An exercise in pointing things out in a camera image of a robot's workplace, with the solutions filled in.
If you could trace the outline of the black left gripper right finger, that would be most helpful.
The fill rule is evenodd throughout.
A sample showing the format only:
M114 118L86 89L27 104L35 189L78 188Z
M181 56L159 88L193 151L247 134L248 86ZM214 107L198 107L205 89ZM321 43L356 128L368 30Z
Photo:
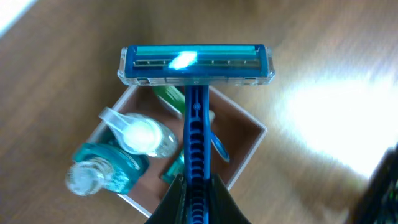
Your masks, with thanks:
M236 205L219 175L211 175L208 199L210 224L251 224Z

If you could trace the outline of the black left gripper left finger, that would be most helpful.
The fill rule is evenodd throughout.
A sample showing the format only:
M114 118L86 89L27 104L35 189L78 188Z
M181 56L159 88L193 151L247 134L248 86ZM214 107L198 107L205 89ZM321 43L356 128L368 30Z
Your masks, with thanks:
M145 224L185 224L186 196L186 179L182 174L178 174L170 185L165 197Z

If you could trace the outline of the green Colgate toothpaste tube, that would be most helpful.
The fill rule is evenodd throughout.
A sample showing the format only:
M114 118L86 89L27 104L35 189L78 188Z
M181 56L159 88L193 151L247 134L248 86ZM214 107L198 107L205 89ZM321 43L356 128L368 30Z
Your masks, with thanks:
M168 184L171 184L177 175L184 173L184 168L184 152L181 150L176 160L173 161L169 169L162 175L162 180Z

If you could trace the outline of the blue white toothbrush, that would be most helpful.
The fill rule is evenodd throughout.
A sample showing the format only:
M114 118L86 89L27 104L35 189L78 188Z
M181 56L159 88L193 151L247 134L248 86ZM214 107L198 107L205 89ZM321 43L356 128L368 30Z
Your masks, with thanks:
M216 136L215 133L211 133L211 143L215 147L216 151L218 152L222 160L229 163L230 162L229 154L226 148L224 147L223 143L219 140L219 138Z

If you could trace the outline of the purple foaming soap pump bottle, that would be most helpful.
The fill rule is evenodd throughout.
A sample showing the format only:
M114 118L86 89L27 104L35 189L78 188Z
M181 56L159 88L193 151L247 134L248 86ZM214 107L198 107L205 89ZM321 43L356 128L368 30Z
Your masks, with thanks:
M121 114L106 107L99 118L113 132L118 144L130 154L166 158L178 149L178 139L164 124L138 113Z

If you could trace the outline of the teal Listerine mouthwash bottle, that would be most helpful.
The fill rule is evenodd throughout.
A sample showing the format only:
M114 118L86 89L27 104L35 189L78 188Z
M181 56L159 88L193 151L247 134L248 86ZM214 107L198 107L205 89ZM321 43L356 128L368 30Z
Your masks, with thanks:
M125 195L149 168L144 155L129 154L114 144L84 143L73 155L65 183L76 195L101 189Z

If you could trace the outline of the blue disposable razor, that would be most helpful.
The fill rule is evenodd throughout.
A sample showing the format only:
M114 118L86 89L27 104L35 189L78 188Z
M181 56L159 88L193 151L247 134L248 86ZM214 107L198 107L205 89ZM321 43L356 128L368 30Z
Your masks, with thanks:
M130 45L121 50L118 77L126 85L182 86L186 119L183 148L187 196L185 224L210 224L210 86L266 85L275 75L273 54L262 44ZM194 86L203 88L191 90Z

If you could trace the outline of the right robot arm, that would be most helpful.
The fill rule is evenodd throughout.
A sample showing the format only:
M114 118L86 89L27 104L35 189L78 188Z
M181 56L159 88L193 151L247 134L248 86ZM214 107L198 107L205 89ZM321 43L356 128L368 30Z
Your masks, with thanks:
M397 224L397 147L386 151L346 222Z

